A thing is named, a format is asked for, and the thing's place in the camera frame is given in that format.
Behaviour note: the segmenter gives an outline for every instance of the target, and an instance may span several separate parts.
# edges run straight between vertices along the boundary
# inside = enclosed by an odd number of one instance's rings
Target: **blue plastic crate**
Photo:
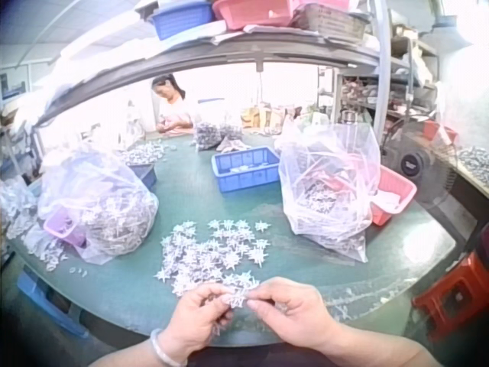
[[[143,184],[150,190],[156,183],[156,173],[154,172],[154,164],[136,164],[129,166],[139,177]]]
[[[217,154],[212,169],[222,193],[278,181],[278,156],[269,147]]]
[[[194,1],[173,3],[159,9],[148,19],[161,40],[214,20],[209,2]]]

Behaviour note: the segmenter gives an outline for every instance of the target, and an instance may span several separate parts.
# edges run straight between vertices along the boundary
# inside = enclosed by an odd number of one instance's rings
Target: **bangle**
[[[153,351],[156,353],[161,362],[165,365],[169,365],[170,367],[186,367],[188,361],[184,363],[177,363],[173,361],[167,354],[161,350],[160,345],[158,344],[157,337],[162,332],[162,329],[155,329],[151,332],[150,340],[151,346],[153,346]]]

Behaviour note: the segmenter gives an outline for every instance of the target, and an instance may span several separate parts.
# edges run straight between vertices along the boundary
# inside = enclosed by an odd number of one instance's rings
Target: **red plastic basket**
[[[424,129],[423,129],[423,135],[425,135],[425,138],[428,140],[433,140],[436,133],[438,132],[438,129],[440,128],[440,125],[437,124],[436,122],[432,120],[427,120],[425,121]],[[458,136],[458,133],[455,130],[452,130],[451,128],[447,128],[445,126],[446,133],[448,134],[450,141],[453,143],[455,142],[455,139]]]
[[[296,0],[218,0],[212,10],[229,29],[238,30],[249,24],[286,27],[295,7]]]
[[[371,203],[374,224],[383,226],[394,214],[399,214],[406,209],[407,204],[414,198],[418,189],[407,178],[387,167],[381,166],[379,190],[395,193],[400,196],[400,203],[394,210],[392,208],[381,208],[377,204]]]

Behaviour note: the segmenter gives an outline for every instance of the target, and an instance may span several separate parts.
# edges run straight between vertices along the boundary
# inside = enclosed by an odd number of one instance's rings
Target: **worker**
[[[92,367],[161,367],[186,365],[193,352],[210,341],[212,326],[228,325],[231,291],[221,284],[203,284],[177,304],[170,324],[152,338],[101,358]],[[215,297],[205,302],[209,296]],[[400,336],[356,330],[336,322],[321,294],[312,286],[273,278],[249,291],[247,305],[284,342],[314,349],[340,367],[438,367],[420,344]],[[283,304],[282,312],[272,305]]]
[[[159,121],[156,129],[160,133],[176,128],[192,128],[196,113],[185,100],[185,91],[176,83],[173,74],[159,76],[151,84],[153,91],[161,97]]]

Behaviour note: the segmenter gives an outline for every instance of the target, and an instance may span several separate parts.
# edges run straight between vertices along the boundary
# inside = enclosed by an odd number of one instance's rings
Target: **pink plastic basket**
[[[295,8],[296,0],[218,0],[212,6],[215,16],[232,30],[249,24],[286,27]]]
[[[72,222],[66,208],[59,208],[46,222],[44,229],[58,239],[68,242],[73,246],[82,247],[85,242],[83,229]]]
[[[379,190],[395,193],[400,196],[400,203],[396,209],[392,210],[381,208],[375,203],[371,203],[373,222],[378,226],[383,226],[392,215],[399,214],[406,209],[407,204],[411,202],[418,190],[416,185],[407,178],[390,170],[387,167],[381,166],[381,181]]]

